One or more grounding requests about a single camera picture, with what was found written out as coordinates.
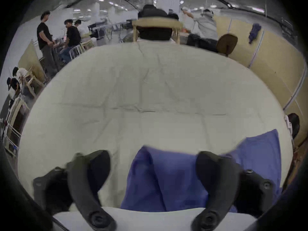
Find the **wooden chair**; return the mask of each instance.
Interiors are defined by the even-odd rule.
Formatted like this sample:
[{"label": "wooden chair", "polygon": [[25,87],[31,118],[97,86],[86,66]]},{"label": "wooden chair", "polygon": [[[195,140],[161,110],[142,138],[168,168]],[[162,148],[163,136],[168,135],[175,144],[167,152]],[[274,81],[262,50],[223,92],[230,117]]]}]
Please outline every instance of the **wooden chair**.
[{"label": "wooden chair", "polygon": [[183,23],[165,17],[143,17],[136,21],[132,21],[133,25],[133,41],[136,42],[138,38],[137,27],[163,27],[173,29],[173,36],[177,37],[177,44],[180,44],[179,31],[183,28]]}]

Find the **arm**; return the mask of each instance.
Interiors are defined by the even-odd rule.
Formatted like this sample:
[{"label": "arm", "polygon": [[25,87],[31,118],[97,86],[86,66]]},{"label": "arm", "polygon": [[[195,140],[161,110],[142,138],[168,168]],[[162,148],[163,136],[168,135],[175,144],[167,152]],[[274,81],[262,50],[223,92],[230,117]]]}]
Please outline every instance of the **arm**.
[{"label": "arm", "polygon": [[45,42],[47,42],[47,44],[48,44],[49,46],[53,45],[53,42],[50,41],[50,40],[46,37],[44,31],[41,31],[41,32],[39,33],[39,36],[41,37],[42,40],[44,40]]}]

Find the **white chair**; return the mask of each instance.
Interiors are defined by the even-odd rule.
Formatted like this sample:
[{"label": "white chair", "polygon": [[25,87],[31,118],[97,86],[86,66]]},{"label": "white chair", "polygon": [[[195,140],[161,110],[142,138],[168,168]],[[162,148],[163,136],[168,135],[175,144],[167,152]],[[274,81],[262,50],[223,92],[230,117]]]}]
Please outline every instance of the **white chair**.
[{"label": "white chair", "polygon": [[73,48],[71,48],[69,53],[70,53],[71,59],[73,60],[74,58],[82,54],[81,46],[80,45],[74,46]]}]

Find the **table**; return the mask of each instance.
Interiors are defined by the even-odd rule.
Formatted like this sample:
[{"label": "table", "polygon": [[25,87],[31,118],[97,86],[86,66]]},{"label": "table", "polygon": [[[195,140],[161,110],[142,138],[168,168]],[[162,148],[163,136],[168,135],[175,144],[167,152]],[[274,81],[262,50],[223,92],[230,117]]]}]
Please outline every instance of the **table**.
[{"label": "table", "polygon": [[18,175],[32,181],[74,154],[105,149],[112,170],[99,197],[119,207],[142,145],[196,154],[234,149],[277,129],[283,184],[293,156],[279,102],[248,68],[203,49],[162,42],[94,47],[45,87],[24,126]]}]

